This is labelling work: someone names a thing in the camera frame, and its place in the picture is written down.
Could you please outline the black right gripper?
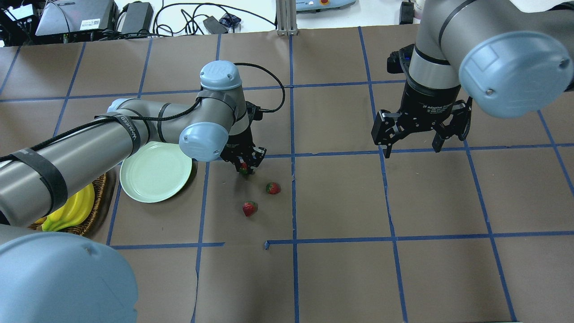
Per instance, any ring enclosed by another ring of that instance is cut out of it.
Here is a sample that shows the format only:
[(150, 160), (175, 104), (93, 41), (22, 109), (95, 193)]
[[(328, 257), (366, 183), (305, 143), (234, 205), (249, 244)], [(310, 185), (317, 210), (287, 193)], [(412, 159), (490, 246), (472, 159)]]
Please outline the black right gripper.
[(393, 144), (410, 134), (434, 131), (432, 148), (440, 153), (445, 141), (457, 137), (465, 141), (471, 129), (473, 98), (458, 100), (461, 86), (432, 89), (408, 80), (404, 86), (399, 109), (392, 113), (377, 112), (371, 137), (389, 159)]

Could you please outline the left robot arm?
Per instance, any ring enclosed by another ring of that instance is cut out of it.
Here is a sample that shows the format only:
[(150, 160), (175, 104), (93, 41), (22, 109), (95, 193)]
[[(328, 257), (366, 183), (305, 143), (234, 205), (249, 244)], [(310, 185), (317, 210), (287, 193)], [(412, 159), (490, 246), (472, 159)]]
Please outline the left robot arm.
[(250, 129), (264, 110), (244, 98), (238, 64), (200, 71), (191, 105), (115, 100), (94, 121), (1, 158), (1, 321), (135, 323), (138, 287), (113, 248), (63, 232), (28, 229), (151, 141), (177, 144), (191, 159), (221, 157), (251, 174), (266, 149)]

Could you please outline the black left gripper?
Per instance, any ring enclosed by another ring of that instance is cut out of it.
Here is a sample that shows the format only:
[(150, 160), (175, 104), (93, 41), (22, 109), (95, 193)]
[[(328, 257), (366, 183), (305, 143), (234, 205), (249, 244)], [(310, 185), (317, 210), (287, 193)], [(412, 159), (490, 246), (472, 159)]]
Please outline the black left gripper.
[(247, 121), (246, 129), (236, 135), (230, 135), (221, 153), (222, 160), (232, 163), (238, 173), (242, 173), (243, 166), (247, 166), (247, 174), (254, 174), (265, 158), (267, 150), (264, 147), (256, 147), (252, 136), (253, 121), (260, 121), (262, 117), (260, 106), (247, 102), (246, 114), (241, 119)]

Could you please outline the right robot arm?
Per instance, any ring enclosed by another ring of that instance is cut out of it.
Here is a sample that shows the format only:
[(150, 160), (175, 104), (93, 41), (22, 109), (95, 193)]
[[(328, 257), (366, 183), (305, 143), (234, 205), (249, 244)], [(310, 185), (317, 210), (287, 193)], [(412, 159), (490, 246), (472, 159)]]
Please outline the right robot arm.
[(387, 71), (404, 74), (399, 109), (380, 110), (371, 131), (389, 158), (393, 144), (434, 131), (465, 141), (472, 104), (518, 118), (573, 90), (573, 2), (526, 13), (509, 0), (429, 0), (415, 43), (392, 52)]

